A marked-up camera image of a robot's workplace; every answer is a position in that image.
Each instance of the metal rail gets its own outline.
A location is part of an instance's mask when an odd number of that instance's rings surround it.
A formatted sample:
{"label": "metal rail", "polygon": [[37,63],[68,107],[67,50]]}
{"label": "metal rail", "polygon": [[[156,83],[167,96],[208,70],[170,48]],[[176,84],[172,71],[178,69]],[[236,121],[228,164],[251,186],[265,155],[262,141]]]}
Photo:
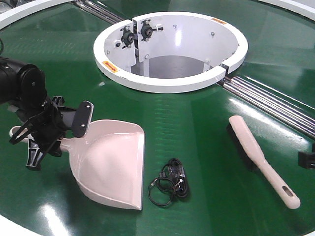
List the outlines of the metal rail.
{"label": "metal rail", "polygon": [[123,21],[124,18],[115,15],[114,13],[110,12],[107,9],[100,7],[99,5],[95,4],[89,0],[75,0],[74,4],[77,5],[79,8],[101,18],[102,20],[110,23],[115,24],[120,21]]}
{"label": "metal rail", "polygon": [[275,116],[280,121],[315,139],[315,119],[296,109],[292,103],[240,77],[225,77],[220,85],[231,93]]}

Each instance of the warning sticker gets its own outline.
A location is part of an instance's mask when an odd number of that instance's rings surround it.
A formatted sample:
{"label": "warning sticker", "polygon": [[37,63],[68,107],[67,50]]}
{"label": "warning sticker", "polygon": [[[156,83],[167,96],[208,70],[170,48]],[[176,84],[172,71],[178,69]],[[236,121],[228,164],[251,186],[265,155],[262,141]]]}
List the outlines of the warning sticker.
{"label": "warning sticker", "polygon": [[108,68],[110,69],[113,73],[117,72],[118,69],[116,66],[114,66],[112,63],[110,63],[109,61],[105,60],[103,61],[103,64]]}
{"label": "warning sticker", "polygon": [[213,21],[216,21],[216,22],[218,22],[218,23],[220,23],[220,24],[223,24],[223,25],[225,25],[225,24],[226,24],[226,22],[225,22],[225,21],[220,20],[220,19],[218,19],[218,18],[212,18],[212,20],[213,20]]}

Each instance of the brush handle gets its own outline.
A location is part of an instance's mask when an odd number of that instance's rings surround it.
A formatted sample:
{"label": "brush handle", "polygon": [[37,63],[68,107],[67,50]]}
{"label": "brush handle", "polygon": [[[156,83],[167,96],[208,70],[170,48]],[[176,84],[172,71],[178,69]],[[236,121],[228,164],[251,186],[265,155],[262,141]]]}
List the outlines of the brush handle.
{"label": "brush handle", "polygon": [[267,162],[258,142],[244,119],[241,116],[232,116],[229,118],[229,122],[247,156],[261,170],[285,205],[290,209],[297,209],[301,204],[300,199]]}

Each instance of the cable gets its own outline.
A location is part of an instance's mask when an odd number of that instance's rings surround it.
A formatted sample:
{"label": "cable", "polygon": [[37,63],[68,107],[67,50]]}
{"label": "cable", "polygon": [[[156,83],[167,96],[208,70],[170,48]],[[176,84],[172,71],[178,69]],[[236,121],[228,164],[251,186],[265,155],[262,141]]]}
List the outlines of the cable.
{"label": "cable", "polygon": [[0,38],[0,45],[1,45],[1,49],[0,49],[0,55],[1,55],[4,50],[4,43],[1,38]]}
{"label": "cable", "polygon": [[[151,190],[156,186],[161,192],[169,194],[169,201],[166,203],[158,203],[151,196]],[[172,158],[163,166],[159,176],[154,178],[148,187],[148,196],[150,201],[159,206],[165,207],[172,203],[175,197],[185,198],[189,193],[189,186],[185,175],[184,167],[180,160]]]}

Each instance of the white dustpan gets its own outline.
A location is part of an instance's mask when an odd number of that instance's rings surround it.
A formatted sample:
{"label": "white dustpan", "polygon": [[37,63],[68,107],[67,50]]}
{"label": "white dustpan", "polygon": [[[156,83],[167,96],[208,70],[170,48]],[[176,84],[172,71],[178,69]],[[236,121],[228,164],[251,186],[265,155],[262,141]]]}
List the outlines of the white dustpan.
{"label": "white dustpan", "polygon": [[144,131],[139,125],[97,120],[84,137],[64,138],[60,147],[69,152],[72,173],[87,197],[112,207],[142,209]]}

